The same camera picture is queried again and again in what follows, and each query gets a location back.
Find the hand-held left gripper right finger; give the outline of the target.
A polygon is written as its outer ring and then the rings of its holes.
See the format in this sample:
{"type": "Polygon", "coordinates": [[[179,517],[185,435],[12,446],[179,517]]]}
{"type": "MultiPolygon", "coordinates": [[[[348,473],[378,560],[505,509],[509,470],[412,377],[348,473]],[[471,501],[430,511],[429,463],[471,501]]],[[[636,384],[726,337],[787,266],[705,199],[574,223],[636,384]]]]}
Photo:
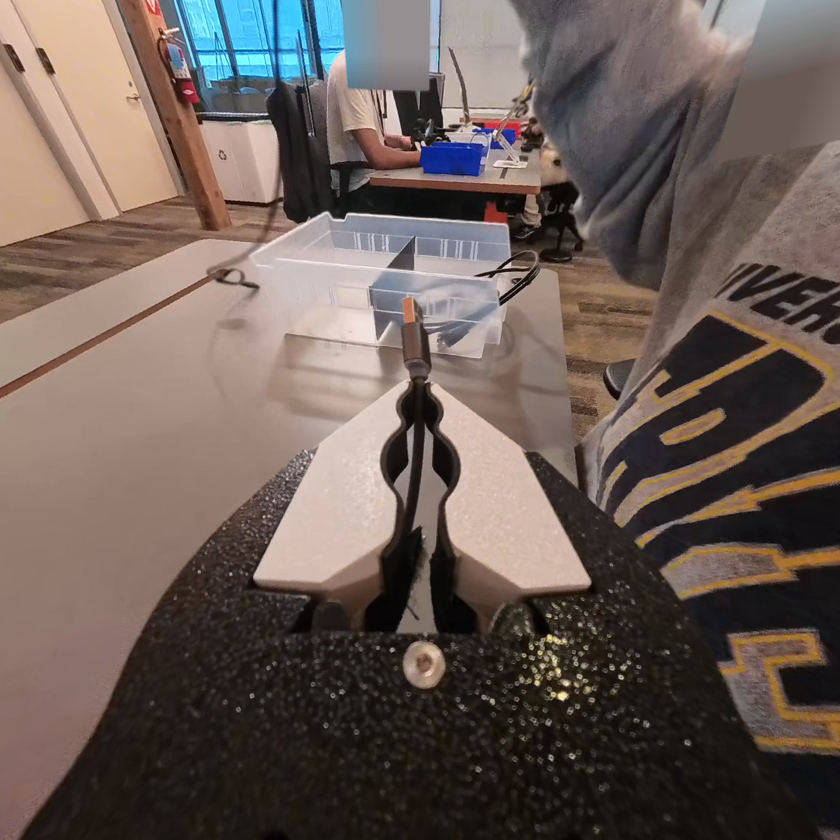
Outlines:
{"type": "Polygon", "coordinates": [[[430,560],[436,629],[482,632],[505,605],[590,590],[525,450],[440,385],[427,388],[427,406],[445,484],[430,560]]]}

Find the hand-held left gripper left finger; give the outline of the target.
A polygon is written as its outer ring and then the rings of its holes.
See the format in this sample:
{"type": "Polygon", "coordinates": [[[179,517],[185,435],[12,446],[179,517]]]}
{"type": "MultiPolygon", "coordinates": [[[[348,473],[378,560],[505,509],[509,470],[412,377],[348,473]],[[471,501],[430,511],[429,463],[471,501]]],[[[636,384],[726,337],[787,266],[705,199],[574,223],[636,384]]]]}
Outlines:
{"type": "Polygon", "coordinates": [[[424,380],[398,385],[325,438],[254,574],[352,627],[395,631],[413,587],[424,465],[424,380]]]}

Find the black usb cable grey plug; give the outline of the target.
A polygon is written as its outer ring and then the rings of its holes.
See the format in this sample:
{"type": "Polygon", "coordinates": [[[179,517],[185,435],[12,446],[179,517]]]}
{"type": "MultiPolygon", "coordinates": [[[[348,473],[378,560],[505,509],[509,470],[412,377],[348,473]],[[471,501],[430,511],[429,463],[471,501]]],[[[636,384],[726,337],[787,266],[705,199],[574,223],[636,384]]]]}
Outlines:
{"type": "Polygon", "coordinates": [[[409,389],[406,397],[411,405],[408,420],[413,433],[409,476],[405,495],[401,535],[408,538],[414,528],[417,504],[422,484],[426,436],[427,380],[432,370],[431,353],[424,316],[417,301],[407,297],[402,301],[402,357],[408,373],[409,389]]]}

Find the clear plastic bin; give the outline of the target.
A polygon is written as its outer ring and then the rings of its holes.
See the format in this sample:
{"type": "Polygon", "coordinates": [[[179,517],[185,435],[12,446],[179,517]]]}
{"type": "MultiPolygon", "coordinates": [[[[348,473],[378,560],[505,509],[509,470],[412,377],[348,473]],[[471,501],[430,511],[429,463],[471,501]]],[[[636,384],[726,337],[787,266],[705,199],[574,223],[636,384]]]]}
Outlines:
{"type": "MultiPolygon", "coordinates": [[[[371,283],[416,237],[412,295],[431,351],[479,359],[499,344],[506,316],[498,299],[511,276],[508,231],[500,224],[420,217],[323,213],[257,250],[247,277],[268,295],[286,333],[375,347],[371,283]]],[[[401,331],[392,346],[401,346],[401,331]]]]}

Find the person's right forearm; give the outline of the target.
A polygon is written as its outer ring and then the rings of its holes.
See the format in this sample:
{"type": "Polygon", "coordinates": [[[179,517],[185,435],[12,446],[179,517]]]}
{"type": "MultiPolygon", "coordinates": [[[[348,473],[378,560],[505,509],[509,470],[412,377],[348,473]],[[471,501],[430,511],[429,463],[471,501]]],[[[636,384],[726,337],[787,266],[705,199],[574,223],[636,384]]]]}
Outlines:
{"type": "Polygon", "coordinates": [[[623,280],[658,290],[677,181],[730,60],[696,2],[511,2],[533,107],[578,192],[574,220],[623,280]]]}

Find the person in grey sweatshirt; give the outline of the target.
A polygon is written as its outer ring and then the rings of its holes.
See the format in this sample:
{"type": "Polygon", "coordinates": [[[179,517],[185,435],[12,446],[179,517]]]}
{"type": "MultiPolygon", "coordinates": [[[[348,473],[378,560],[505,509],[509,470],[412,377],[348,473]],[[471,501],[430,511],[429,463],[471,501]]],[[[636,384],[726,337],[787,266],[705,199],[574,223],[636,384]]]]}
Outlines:
{"type": "Polygon", "coordinates": [[[587,490],[697,622],[757,747],[838,838],[838,143],[584,443],[587,490]]]}

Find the brown edged desk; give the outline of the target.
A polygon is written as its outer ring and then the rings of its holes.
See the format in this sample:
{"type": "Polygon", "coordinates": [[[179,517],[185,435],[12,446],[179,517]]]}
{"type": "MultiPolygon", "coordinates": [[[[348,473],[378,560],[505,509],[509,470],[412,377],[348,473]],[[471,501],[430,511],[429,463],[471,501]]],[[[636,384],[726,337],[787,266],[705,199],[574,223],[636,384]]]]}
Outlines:
{"type": "Polygon", "coordinates": [[[398,187],[408,190],[425,190],[480,196],[484,203],[484,220],[505,223],[504,213],[509,204],[508,196],[517,200],[528,195],[538,195],[541,189],[540,152],[521,151],[520,143],[513,148],[509,159],[503,150],[490,150],[482,173],[472,175],[428,174],[422,168],[373,171],[370,184],[377,187],[398,187]]]}

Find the white recycling cabinet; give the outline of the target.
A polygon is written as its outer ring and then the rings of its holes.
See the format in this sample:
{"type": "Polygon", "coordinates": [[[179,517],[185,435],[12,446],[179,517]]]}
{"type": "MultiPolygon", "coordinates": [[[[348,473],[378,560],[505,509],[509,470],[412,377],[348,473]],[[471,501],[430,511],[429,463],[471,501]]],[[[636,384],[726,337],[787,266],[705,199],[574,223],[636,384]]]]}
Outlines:
{"type": "Polygon", "coordinates": [[[278,139],[269,120],[204,120],[201,129],[226,202],[264,206],[282,199],[278,139]]]}

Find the black chair with jacket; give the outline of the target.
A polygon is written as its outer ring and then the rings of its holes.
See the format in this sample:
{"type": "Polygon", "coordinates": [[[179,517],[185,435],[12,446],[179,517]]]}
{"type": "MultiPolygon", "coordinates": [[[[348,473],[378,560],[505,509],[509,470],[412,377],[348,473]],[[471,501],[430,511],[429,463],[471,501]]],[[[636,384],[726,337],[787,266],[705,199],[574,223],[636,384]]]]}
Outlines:
{"type": "Polygon", "coordinates": [[[301,224],[335,206],[327,137],[327,88],[321,80],[281,80],[266,100],[279,146],[286,216],[301,224]]]}

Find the blue plastic bin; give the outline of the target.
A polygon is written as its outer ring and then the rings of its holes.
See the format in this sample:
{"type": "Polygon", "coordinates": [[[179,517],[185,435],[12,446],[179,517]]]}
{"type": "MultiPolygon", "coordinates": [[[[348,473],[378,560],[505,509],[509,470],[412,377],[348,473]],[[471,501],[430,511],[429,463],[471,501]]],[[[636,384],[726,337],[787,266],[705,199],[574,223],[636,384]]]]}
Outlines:
{"type": "Polygon", "coordinates": [[[419,164],[426,175],[476,178],[485,170],[488,153],[487,144],[477,140],[436,141],[421,149],[419,164]]]}

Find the red fire extinguisher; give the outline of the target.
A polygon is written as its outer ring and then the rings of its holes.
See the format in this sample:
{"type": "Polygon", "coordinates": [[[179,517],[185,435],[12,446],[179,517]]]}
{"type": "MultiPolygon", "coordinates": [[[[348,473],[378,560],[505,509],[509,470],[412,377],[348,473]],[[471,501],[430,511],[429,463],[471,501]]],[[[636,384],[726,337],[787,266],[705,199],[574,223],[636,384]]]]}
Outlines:
{"type": "Polygon", "coordinates": [[[189,105],[200,103],[185,54],[169,29],[159,31],[157,50],[171,81],[175,95],[189,105]]]}

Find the white double door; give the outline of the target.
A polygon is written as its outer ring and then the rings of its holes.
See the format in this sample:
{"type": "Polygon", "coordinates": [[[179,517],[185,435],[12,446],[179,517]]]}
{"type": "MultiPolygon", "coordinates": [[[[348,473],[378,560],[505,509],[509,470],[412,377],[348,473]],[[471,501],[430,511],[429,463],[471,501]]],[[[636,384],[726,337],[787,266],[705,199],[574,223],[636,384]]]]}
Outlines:
{"type": "Polygon", "coordinates": [[[170,166],[105,2],[23,2],[62,101],[122,212],[177,194],[170,166]]]}
{"type": "Polygon", "coordinates": [[[1,246],[88,221],[15,87],[5,48],[1,69],[1,246]]]}

